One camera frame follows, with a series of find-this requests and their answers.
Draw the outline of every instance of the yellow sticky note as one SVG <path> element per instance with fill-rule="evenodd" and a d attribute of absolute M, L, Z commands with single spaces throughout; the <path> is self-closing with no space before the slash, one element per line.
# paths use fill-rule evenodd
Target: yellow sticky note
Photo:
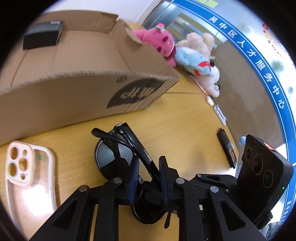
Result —
<path fill-rule="evenodd" d="M 215 1 L 213 1 L 213 0 L 209 0 L 209 1 L 207 1 L 207 2 L 205 3 L 205 5 L 207 5 L 207 6 L 211 7 L 211 8 L 216 7 L 218 4 L 219 4 L 219 3 L 217 3 L 217 2 L 215 2 Z"/>
<path fill-rule="evenodd" d="M 197 2 L 206 3 L 208 0 L 196 0 Z"/>

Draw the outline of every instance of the cardboard box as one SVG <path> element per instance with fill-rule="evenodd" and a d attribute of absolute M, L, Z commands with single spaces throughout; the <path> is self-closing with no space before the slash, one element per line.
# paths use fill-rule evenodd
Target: cardboard box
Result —
<path fill-rule="evenodd" d="M 147 108 L 180 77 L 117 15 L 42 14 L 63 20 L 57 46 L 15 46 L 0 73 L 0 145 L 64 125 Z"/>

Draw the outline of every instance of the blue banner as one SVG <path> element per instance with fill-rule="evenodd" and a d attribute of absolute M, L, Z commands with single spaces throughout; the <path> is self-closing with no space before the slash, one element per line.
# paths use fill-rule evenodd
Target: blue banner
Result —
<path fill-rule="evenodd" d="M 257 73 L 259 79 L 264 85 L 271 102 L 277 113 L 279 123 L 281 125 L 283 139 L 286 143 L 287 158 L 292 164 L 296 163 L 296 133 L 295 122 L 292 115 L 291 107 L 288 99 L 283 91 L 283 88 L 272 70 L 269 63 L 261 55 L 258 49 L 249 41 L 249 39 L 242 34 L 238 29 L 232 26 L 225 19 L 203 7 L 202 5 L 190 0 L 174 0 L 172 3 L 179 6 L 194 15 L 205 20 L 211 24 L 220 33 L 222 33 L 245 57 L 247 62 Z M 281 216 L 281 223 L 283 223 L 289 215 L 292 205 L 294 203 L 296 190 L 296 167 L 294 166 L 294 175 L 287 187 L 287 195 L 285 199 L 284 209 Z"/>

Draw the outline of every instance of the pink plush bear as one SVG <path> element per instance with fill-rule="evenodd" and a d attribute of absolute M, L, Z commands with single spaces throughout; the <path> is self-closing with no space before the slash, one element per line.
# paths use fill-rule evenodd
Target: pink plush bear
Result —
<path fill-rule="evenodd" d="M 159 23 L 155 28 L 149 30 L 135 30 L 134 35 L 142 42 L 152 45 L 171 66 L 176 66 L 175 53 L 176 47 L 174 37 L 164 28 L 164 24 Z"/>

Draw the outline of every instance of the wooden table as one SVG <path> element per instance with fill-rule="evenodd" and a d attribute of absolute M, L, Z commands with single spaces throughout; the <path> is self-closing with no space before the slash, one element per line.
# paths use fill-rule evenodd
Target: wooden table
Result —
<path fill-rule="evenodd" d="M 181 177 L 191 179 L 196 173 L 235 174 L 216 136 L 217 130 L 224 128 L 238 156 L 228 127 L 222 125 L 188 74 L 179 72 L 181 81 L 148 109 L 90 120 L 21 139 L 48 147 L 54 153 L 58 206 L 80 185 L 95 187 L 106 182 L 94 162 L 98 138 L 91 135 L 91 130 L 98 127 L 110 131 L 120 122 L 129 124 L 156 165 L 158 158 L 165 155 L 169 166 L 177 169 Z M 0 195 L 5 207 L 7 147 L 8 144 L 0 147 Z M 149 180 L 143 165 L 140 175 Z M 156 224 L 144 225 L 133 217 L 128 206 L 120 206 L 119 210 L 119 240 L 132 241 L 139 237 L 142 241 L 178 240 L 176 215 L 172 215 L 170 227 L 164 229 L 165 217 Z"/>

